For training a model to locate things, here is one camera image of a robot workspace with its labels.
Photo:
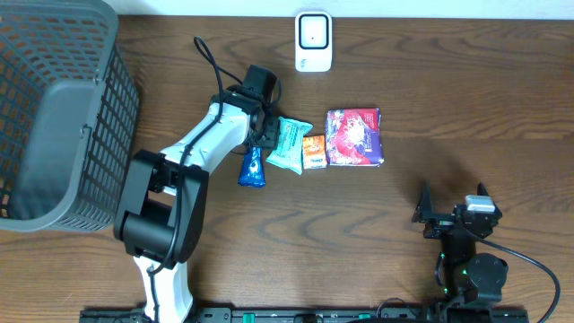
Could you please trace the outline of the teal wet wipes packet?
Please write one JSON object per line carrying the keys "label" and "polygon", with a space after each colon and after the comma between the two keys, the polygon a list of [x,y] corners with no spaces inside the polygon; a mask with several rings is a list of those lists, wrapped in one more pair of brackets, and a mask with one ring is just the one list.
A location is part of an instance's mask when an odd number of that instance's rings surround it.
{"label": "teal wet wipes packet", "polygon": [[303,172],[303,137],[313,125],[292,118],[279,117],[280,134],[277,147],[266,158],[270,164],[292,170],[298,175]]}

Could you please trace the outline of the small orange box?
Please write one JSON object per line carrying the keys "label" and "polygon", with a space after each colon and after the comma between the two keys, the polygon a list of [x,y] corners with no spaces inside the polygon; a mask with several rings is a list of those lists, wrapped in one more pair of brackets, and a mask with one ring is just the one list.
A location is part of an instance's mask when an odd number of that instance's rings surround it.
{"label": "small orange box", "polygon": [[325,137],[323,135],[303,138],[303,168],[323,169],[327,166]]}

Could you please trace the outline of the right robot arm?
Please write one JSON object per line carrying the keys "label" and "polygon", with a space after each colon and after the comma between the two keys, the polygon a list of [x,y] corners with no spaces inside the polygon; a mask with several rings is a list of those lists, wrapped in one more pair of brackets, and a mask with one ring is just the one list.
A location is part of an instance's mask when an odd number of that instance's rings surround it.
{"label": "right robot arm", "polygon": [[476,243],[493,233],[501,217],[482,183],[449,213],[433,210],[430,185],[424,185],[412,221],[425,225],[424,238],[441,243],[435,279],[446,300],[431,309],[438,322],[493,321],[492,307],[501,301],[509,267],[501,258],[477,252]]}

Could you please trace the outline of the red purple snack packet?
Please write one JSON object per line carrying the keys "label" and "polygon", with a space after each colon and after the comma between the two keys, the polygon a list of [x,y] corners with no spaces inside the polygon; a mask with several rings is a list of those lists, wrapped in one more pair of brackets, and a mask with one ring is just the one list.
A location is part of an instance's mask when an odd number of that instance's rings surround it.
{"label": "red purple snack packet", "polygon": [[380,110],[331,109],[326,114],[326,157],[330,166],[378,167],[384,162]]}

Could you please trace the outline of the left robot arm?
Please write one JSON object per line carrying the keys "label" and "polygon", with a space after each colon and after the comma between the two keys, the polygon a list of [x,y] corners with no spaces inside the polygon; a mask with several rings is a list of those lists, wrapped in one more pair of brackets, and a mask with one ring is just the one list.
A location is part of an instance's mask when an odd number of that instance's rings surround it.
{"label": "left robot arm", "polygon": [[141,271],[149,321],[182,322],[191,311],[187,261],[203,230],[209,179],[238,145],[276,147],[274,88],[274,82],[245,81],[215,94],[184,138],[158,153],[141,150],[130,161],[114,236]]}

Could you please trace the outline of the blue Oreo cookie packet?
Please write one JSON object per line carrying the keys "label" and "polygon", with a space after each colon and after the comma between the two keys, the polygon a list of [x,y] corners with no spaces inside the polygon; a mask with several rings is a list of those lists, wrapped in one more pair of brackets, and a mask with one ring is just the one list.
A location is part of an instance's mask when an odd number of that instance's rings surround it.
{"label": "blue Oreo cookie packet", "polygon": [[265,186],[261,152],[259,147],[250,147],[244,155],[238,180],[242,187],[262,188]]}

